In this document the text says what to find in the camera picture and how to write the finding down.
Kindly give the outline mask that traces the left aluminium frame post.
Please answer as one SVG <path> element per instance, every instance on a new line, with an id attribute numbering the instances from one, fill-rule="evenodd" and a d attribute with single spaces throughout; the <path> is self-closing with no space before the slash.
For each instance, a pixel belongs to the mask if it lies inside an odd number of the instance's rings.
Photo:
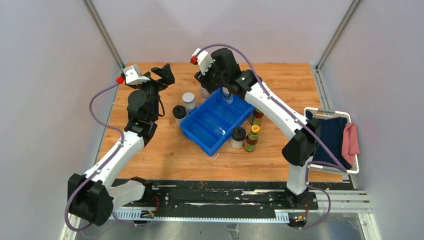
<path id="1" fill-rule="evenodd" d="M 113 43 L 112 38 L 110 37 L 103 21 L 100 16 L 100 14 L 97 11 L 97 8 L 92 0 L 82 0 L 84 6 L 86 7 L 88 14 L 93 20 L 94 25 L 96 26 L 97 30 L 99 31 L 100 36 L 102 37 L 104 43 L 106 44 L 106 47 L 108 48 L 114 62 L 118 66 L 119 69 L 123 69 L 125 67 L 125 63 L 122 60 L 116 46 Z"/>

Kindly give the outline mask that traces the red cap sauce bottle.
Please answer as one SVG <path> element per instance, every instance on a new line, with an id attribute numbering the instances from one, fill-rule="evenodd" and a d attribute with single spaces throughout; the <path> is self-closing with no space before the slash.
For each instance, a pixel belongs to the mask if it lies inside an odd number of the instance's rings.
<path id="1" fill-rule="evenodd" d="M 260 126 L 262 123 L 262 118 L 264 117 L 264 113 L 259 110 L 258 108 L 254 108 L 252 112 L 252 117 L 250 119 L 251 125 L 258 125 Z"/>

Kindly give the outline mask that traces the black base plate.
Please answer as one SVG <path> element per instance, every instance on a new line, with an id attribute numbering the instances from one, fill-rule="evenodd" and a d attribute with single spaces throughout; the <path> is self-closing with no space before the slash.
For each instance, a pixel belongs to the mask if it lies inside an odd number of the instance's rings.
<path id="1" fill-rule="evenodd" d="M 310 191 L 295 207 L 286 203 L 284 181 L 153 180 L 150 201 L 129 207 L 154 211 L 158 219 L 275 220 L 277 212 L 306 214 L 318 210 Z"/>

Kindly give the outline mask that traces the dark blue cloth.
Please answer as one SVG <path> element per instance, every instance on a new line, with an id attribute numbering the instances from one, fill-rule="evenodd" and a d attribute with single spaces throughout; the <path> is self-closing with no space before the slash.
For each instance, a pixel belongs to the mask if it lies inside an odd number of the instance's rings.
<path id="1" fill-rule="evenodd" d="M 352 165 L 348 163 L 342 156 L 343 131 L 348 120 L 344 117 L 334 117 L 330 119 L 319 119 L 321 124 L 320 139 L 333 153 L 343 167 L 349 170 Z M 321 145 L 316 149 L 313 161 L 326 162 L 336 164 L 334 160 L 327 154 Z"/>

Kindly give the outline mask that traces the yellow cap sauce bottle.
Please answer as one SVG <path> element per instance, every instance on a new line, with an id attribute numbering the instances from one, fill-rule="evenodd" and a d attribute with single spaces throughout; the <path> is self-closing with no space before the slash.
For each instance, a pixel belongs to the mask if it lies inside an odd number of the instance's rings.
<path id="1" fill-rule="evenodd" d="M 246 135 L 244 146 L 243 146 L 245 151 L 251 153 L 256 149 L 256 145 L 259 140 L 259 131 L 260 131 L 259 125 L 254 124 L 251 126 L 250 132 Z"/>

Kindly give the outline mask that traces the pink lid spice jar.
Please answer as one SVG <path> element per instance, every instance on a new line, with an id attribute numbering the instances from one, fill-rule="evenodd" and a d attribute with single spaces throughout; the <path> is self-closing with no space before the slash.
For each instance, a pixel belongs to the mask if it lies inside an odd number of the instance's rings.
<path id="1" fill-rule="evenodd" d="M 199 88 L 199 94 L 202 99 L 208 99 L 211 97 L 211 93 L 209 93 L 204 87 Z"/>

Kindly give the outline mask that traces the silver lid blue label jar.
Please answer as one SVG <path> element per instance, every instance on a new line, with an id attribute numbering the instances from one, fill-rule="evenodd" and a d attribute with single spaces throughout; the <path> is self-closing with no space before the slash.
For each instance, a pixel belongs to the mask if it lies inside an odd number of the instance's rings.
<path id="1" fill-rule="evenodd" d="M 234 95 L 230 93 L 230 91 L 226 87 L 221 87 L 221 97 L 228 104 L 232 104 L 234 101 Z"/>

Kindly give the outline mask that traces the black lid jar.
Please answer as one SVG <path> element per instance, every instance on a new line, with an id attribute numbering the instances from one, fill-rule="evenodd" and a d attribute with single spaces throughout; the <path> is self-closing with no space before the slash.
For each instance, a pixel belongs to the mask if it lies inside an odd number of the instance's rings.
<path id="1" fill-rule="evenodd" d="M 175 124 L 180 127 L 183 120 L 187 118 L 187 110 L 183 105 L 176 105 L 172 109 L 172 114 L 175 119 Z"/>
<path id="2" fill-rule="evenodd" d="M 236 150 L 243 148 L 246 134 L 246 130 L 243 127 L 235 127 L 231 133 L 230 146 Z"/>

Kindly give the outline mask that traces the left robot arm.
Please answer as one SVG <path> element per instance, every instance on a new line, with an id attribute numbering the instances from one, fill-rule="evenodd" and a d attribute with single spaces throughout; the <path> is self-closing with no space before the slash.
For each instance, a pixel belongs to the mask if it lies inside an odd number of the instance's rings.
<path id="1" fill-rule="evenodd" d="M 176 82 L 171 64 L 153 67 L 142 74 L 137 64 L 125 67 L 115 82 L 96 93 L 89 102 L 92 118 L 101 126 L 117 131 L 119 138 L 113 147 L 94 166 L 83 174 L 74 173 L 67 183 L 67 203 L 64 210 L 66 225 L 73 231 L 82 228 L 72 226 L 69 215 L 88 222 L 89 226 L 103 225 L 116 209 L 131 202 L 142 207 L 152 201 L 152 182 L 132 177 L 127 182 L 113 186 L 119 173 L 128 162 L 152 140 L 158 127 L 156 121 L 164 117 L 165 108 L 160 92 Z M 127 98 L 127 119 L 124 129 L 108 125 L 97 118 L 93 103 L 101 94 L 125 84 L 133 89 Z"/>

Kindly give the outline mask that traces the blue divided plastic bin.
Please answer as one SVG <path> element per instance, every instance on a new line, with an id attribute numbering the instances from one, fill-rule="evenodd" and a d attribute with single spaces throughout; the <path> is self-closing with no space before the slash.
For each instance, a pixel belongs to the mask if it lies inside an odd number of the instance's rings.
<path id="1" fill-rule="evenodd" d="M 232 103 L 226 102 L 217 90 L 181 122 L 180 128 L 185 137 L 212 157 L 231 137 L 233 129 L 252 115 L 253 109 L 236 95 Z"/>

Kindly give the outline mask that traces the pink cloth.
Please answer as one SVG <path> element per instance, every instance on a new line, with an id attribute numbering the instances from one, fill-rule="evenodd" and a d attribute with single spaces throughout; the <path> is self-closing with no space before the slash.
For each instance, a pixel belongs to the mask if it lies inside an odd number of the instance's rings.
<path id="1" fill-rule="evenodd" d="M 347 163 L 354 165 L 355 156 L 360 154 L 357 127 L 354 123 L 347 123 L 343 130 L 341 155 Z"/>

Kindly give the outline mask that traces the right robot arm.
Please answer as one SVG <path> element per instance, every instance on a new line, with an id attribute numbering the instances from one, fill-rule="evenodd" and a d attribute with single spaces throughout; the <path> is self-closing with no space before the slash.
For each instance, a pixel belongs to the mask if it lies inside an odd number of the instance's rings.
<path id="1" fill-rule="evenodd" d="M 292 209 L 298 209 L 306 201 L 309 192 L 308 164 L 319 145 L 321 133 L 319 120 L 308 119 L 281 100 L 256 73 L 253 66 L 242 70 L 233 51 L 223 47 L 208 53 L 198 48 L 190 58 L 199 67 L 195 79 L 208 92 L 226 88 L 229 93 L 259 109 L 285 135 L 288 143 L 281 154 L 289 164 L 285 201 Z"/>

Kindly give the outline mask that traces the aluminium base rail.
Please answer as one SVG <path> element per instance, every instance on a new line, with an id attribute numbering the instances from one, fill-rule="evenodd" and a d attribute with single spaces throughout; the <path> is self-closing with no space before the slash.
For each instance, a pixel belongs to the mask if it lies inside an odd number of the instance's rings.
<path id="1" fill-rule="evenodd" d="M 381 235 L 367 194 L 359 190 L 311 190 L 299 203 L 290 204 L 282 189 L 153 189 L 153 200 L 145 205 L 128 203 L 106 220 L 120 220 L 135 227 L 154 221 L 286 224 L 290 229 L 316 229 L 330 214 L 356 214 L 367 240 Z"/>

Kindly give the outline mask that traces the silver lid millet jar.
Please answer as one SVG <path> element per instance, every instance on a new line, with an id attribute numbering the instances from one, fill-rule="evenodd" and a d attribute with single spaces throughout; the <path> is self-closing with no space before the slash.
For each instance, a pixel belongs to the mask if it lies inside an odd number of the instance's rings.
<path id="1" fill-rule="evenodd" d="M 188 115 L 197 108 L 196 98 L 192 92 L 185 92 L 182 95 L 182 101 Z"/>

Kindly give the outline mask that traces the black lid jar left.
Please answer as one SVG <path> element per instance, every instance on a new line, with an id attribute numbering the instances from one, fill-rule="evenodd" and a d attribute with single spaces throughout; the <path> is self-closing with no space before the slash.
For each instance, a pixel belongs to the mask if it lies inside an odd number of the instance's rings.
<path id="1" fill-rule="evenodd" d="M 172 109 L 172 114 L 175 119 L 175 124 L 180 127 L 183 120 L 187 118 L 187 110 L 183 105 L 176 105 Z"/>

